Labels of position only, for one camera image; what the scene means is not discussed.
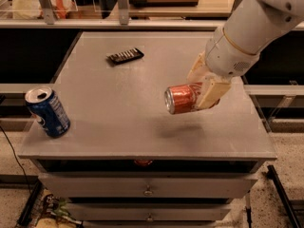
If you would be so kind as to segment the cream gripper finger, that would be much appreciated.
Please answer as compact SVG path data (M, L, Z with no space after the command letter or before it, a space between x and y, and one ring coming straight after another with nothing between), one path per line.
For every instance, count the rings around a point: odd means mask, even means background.
M205 64L205 53L202 52L198 55L195 63L192 65L186 80L188 83L195 83L200 81L204 76L209 73L210 69Z
M223 77L210 76L202 80L200 95L195 108L203 110L216 105L220 98L231 88L231 81Z

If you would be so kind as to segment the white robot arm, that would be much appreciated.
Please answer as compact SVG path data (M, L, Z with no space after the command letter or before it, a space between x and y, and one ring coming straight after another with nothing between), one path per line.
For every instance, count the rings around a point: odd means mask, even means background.
M244 75L260 52L304 19L304 0L242 0L217 28L193 64L187 81L202 83L195 110L213 106Z

